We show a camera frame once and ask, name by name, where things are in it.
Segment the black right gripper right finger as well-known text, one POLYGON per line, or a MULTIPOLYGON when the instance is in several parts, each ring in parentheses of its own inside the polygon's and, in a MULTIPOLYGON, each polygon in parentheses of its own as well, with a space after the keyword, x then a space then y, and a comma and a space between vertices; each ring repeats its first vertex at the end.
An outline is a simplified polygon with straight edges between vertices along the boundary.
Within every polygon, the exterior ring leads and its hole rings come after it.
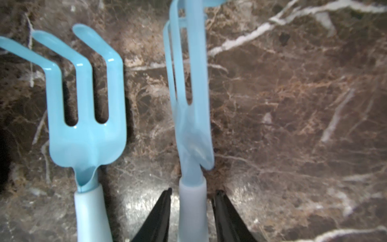
POLYGON ((224 190, 211 199, 218 242, 257 242, 224 190))

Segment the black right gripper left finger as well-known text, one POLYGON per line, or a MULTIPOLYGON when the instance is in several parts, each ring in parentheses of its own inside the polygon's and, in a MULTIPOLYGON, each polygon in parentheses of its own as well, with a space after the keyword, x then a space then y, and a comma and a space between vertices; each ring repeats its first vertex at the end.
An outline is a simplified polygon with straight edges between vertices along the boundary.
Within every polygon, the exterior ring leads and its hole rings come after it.
POLYGON ((133 242, 167 242, 172 188, 164 190, 149 213, 133 242))

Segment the light blue rake teal handle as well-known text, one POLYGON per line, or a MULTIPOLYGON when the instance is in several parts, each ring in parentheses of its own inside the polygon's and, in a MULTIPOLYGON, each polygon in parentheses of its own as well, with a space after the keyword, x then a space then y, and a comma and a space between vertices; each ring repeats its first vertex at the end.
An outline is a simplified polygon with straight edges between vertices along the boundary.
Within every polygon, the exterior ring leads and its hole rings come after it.
POLYGON ((49 154, 55 164, 71 167, 75 172, 78 241, 110 242, 112 234, 97 170, 116 161, 126 146, 124 65, 119 54, 95 30, 84 24, 76 24, 72 30, 106 62, 109 116, 105 123, 95 118, 93 69, 86 57, 50 33, 41 30, 32 33, 36 41, 75 66, 78 122, 69 126, 64 117, 59 66, 6 37, 1 38, 1 48, 40 66, 45 73, 49 154))

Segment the light blue rake white handle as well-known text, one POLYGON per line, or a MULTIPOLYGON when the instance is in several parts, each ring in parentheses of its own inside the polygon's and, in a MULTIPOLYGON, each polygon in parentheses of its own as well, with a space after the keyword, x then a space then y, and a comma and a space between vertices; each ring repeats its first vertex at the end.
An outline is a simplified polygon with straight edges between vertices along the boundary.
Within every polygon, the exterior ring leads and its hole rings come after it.
POLYGON ((166 70, 175 138, 180 160, 180 242, 207 242, 207 181, 203 170, 214 167, 211 136, 205 13, 221 1, 173 1, 163 29, 166 70), (192 102, 186 98, 181 29, 187 30, 192 102))

